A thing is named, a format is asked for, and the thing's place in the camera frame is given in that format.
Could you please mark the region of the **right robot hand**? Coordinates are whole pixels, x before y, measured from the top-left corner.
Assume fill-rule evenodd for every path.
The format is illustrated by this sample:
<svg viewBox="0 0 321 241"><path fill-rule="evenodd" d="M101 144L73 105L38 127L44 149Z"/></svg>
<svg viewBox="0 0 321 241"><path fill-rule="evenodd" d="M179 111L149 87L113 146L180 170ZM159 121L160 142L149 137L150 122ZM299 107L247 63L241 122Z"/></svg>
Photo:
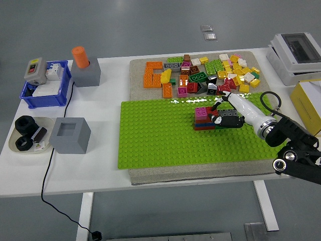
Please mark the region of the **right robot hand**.
<svg viewBox="0 0 321 241"><path fill-rule="evenodd" d="M257 106L244 97L227 91L221 91L221 94L222 97L212 106L212 111L216 110L221 103L227 101L241 116L215 117L212 114L208 114L211 121L216 125L224 128L240 128L244 123L247 123L253 127L258 136L264 136L264 130L275 125L276 120L273 117L265 115Z"/></svg>

